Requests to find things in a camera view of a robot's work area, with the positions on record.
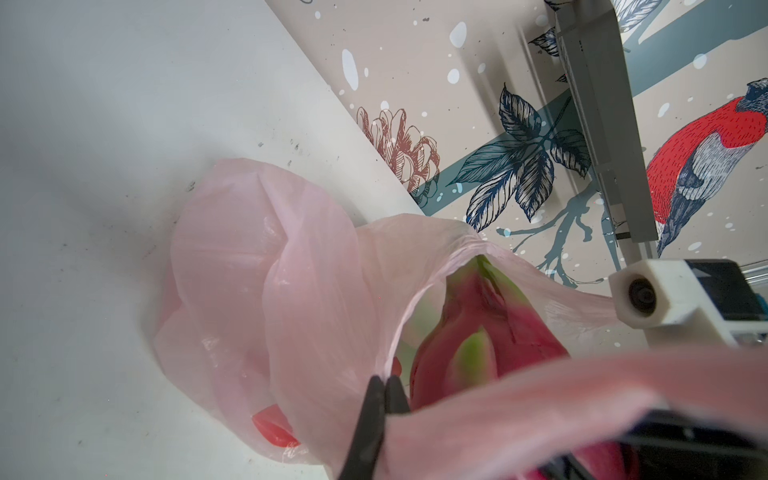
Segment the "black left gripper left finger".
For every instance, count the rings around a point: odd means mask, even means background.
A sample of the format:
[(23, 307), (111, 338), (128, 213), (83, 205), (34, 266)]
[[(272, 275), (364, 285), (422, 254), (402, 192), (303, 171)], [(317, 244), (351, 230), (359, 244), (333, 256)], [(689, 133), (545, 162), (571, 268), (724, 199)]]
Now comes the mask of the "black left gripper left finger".
[(380, 376), (369, 380), (339, 480), (371, 480), (384, 439), (387, 388)]

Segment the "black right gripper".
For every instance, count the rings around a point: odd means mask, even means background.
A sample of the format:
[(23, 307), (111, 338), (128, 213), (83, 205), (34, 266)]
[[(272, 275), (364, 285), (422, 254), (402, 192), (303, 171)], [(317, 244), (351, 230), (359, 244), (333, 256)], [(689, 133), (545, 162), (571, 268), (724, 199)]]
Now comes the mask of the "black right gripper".
[(765, 479), (767, 444), (718, 425), (653, 410), (598, 445), (617, 453), (622, 479)]

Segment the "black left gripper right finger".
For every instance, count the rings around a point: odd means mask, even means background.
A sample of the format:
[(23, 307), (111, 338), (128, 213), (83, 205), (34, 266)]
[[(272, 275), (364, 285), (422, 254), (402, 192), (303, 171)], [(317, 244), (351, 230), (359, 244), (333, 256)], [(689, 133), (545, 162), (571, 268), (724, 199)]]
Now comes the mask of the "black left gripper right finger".
[(398, 376), (390, 376), (385, 383), (385, 413), (402, 415), (411, 412), (408, 395)]

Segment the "pink plastic fruit bag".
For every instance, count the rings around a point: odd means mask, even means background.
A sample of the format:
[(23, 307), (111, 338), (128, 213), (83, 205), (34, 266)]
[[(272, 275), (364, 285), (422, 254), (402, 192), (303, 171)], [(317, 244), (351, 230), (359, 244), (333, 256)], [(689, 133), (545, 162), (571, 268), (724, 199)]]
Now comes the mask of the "pink plastic fruit bag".
[[(556, 284), (465, 223), (403, 214), (355, 227), (320, 187), (219, 163), (176, 225), (155, 349), (166, 376), (258, 453), (342, 470), (374, 375), (427, 289), (487, 255), (547, 325), (601, 326), (612, 303)], [(399, 479), (499, 479), (605, 440), (660, 401), (767, 433), (763, 354), (678, 349), (526, 368), (386, 425)]]

